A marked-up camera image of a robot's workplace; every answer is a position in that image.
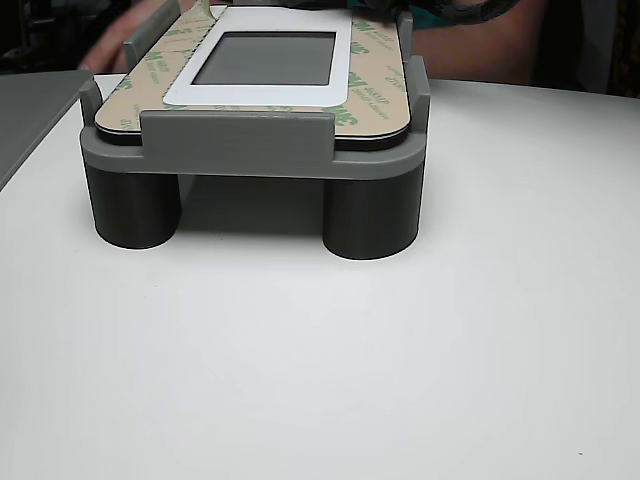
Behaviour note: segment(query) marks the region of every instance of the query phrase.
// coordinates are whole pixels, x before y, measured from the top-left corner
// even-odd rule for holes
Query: white table
[[[434,82],[420,235],[373,262],[313,182],[198,181],[112,247],[81,123],[0,193],[0,479],[640,478],[640,102]]]

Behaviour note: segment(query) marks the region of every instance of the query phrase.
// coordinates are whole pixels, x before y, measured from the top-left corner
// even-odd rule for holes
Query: person
[[[91,48],[80,68],[124,72],[123,42],[165,0],[142,0],[115,21]],[[179,0],[182,11],[194,0]],[[461,4],[479,0],[456,0]],[[422,55],[431,78],[528,83],[548,0],[520,0],[509,12],[478,25],[448,26],[413,9],[414,53]]]

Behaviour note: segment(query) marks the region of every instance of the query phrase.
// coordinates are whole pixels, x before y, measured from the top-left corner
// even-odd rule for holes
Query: gray corner bracket
[[[133,67],[179,17],[180,4],[177,0],[167,0],[124,42],[127,73],[131,73]]]

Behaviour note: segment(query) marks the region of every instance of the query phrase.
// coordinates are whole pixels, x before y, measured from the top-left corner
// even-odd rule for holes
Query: gray 3d-printed holder
[[[163,9],[129,41],[130,65],[175,20],[173,7]],[[373,259],[403,250],[418,232],[430,105],[424,62],[410,53],[412,23],[410,13],[399,15],[411,123],[399,132],[401,143],[383,150],[336,150],[333,114],[296,112],[143,111],[142,145],[114,144],[95,126],[102,97],[87,82],[80,143],[96,230],[124,248],[171,238],[180,219],[179,174],[315,178],[325,181],[330,251]]]

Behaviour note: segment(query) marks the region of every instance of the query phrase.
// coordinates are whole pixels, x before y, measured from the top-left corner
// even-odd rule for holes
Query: person's hand
[[[127,71],[123,44],[145,20],[162,6],[165,0],[142,0],[131,7],[104,32],[100,40],[91,48],[78,68],[94,73]],[[180,0],[182,11],[190,8],[194,0]]]

